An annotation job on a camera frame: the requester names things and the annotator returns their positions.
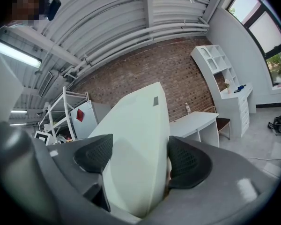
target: black baseboard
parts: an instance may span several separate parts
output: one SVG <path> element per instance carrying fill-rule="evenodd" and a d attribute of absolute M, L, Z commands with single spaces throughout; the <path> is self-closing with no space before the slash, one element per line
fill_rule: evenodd
<path fill-rule="evenodd" d="M 281 103 L 269 103 L 269 104 L 259 104 L 256 105 L 257 108 L 264 108 L 264 107 L 281 107 Z"/>

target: white cable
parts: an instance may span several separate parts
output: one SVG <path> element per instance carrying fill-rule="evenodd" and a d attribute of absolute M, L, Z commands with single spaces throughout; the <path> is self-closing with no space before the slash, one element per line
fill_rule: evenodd
<path fill-rule="evenodd" d="M 281 158 L 266 159 L 266 158 L 258 158 L 258 157 L 246 157 L 246 159 L 258 159 L 258 160 L 266 160 L 266 161 L 281 160 Z"/>

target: brown chair seat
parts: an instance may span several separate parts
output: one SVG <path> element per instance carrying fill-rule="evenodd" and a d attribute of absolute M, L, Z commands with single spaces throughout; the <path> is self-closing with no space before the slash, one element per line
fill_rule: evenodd
<path fill-rule="evenodd" d="M 228 118 L 217 118 L 216 124 L 217 124 L 217 130 L 221 131 L 227 124 L 230 122 L 230 119 Z"/>

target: bottle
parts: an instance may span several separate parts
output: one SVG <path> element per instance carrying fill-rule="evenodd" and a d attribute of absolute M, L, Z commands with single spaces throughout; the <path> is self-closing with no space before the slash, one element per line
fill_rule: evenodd
<path fill-rule="evenodd" d="M 188 103 L 185 103 L 185 108 L 186 108 L 188 114 L 192 113 L 191 108 L 189 107 Z"/>

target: red paper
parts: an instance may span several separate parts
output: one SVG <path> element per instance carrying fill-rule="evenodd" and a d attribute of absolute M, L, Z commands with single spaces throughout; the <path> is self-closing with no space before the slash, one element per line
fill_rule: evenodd
<path fill-rule="evenodd" d="M 82 120 L 83 120 L 83 115 L 84 115 L 83 111 L 81 111 L 80 109 L 78 109 L 76 119 L 78 119 L 80 122 L 82 122 Z"/>

